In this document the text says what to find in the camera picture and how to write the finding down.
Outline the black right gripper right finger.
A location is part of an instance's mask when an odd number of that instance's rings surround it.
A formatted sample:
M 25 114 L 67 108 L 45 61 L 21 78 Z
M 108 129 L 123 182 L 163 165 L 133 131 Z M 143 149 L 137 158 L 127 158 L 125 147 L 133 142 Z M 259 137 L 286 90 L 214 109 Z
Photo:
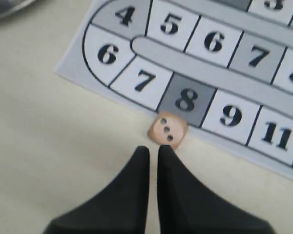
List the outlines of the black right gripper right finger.
M 273 234 L 269 222 L 221 198 L 199 181 L 173 149 L 158 151 L 157 200 L 162 234 Z

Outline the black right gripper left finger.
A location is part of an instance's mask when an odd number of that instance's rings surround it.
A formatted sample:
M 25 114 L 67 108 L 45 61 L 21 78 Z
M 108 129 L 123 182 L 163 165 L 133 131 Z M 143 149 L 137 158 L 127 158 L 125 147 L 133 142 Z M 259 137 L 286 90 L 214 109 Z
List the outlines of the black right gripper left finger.
M 143 234 L 150 154 L 138 146 L 120 173 L 86 203 L 51 220 L 46 234 Z

